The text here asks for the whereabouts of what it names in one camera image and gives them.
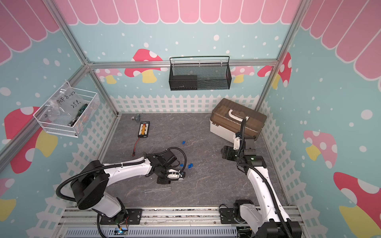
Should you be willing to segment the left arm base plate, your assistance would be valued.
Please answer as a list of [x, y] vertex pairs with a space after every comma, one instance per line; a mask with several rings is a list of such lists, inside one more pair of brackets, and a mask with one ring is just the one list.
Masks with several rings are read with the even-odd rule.
[[101, 216], [101, 225], [139, 225], [142, 218], [142, 209], [125, 209], [116, 216], [109, 218]]

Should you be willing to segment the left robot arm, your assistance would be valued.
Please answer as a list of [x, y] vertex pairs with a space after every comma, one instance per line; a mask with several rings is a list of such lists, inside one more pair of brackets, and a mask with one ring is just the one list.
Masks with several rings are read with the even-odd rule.
[[138, 176], [156, 175], [158, 184], [183, 180], [185, 169], [175, 164], [174, 150], [185, 156], [180, 148], [170, 147], [160, 153], [143, 153], [142, 157], [126, 162], [102, 164], [92, 161], [79, 174], [63, 181], [56, 189], [56, 196], [75, 202], [80, 210], [92, 209], [99, 216], [120, 224], [128, 220], [129, 213], [119, 198], [106, 193], [106, 188]]

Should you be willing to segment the clear test tube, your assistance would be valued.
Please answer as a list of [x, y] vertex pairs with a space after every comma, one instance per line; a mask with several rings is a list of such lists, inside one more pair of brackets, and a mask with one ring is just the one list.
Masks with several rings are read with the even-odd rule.
[[170, 190], [170, 189], [171, 189], [171, 187], [160, 187], [160, 188], [146, 189], [144, 192], [150, 193], [150, 192], [165, 191], [165, 190]]

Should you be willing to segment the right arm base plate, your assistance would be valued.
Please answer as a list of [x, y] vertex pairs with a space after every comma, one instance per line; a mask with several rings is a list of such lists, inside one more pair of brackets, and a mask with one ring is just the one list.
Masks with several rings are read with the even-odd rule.
[[247, 224], [240, 215], [237, 203], [234, 203], [232, 207], [228, 207], [226, 204], [221, 204], [218, 207], [218, 212], [221, 224]]

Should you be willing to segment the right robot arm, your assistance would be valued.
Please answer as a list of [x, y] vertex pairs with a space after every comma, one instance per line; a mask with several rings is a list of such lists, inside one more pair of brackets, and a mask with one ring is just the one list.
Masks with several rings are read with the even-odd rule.
[[252, 184], [259, 208], [249, 199], [238, 199], [233, 204], [233, 219], [246, 223], [252, 238], [300, 238], [302, 228], [291, 220], [273, 189], [266, 162], [256, 154], [255, 138], [245, 136], [247, 119], [241, 121], [233, 146], [221, 149], [222, 158], [236, 163]]

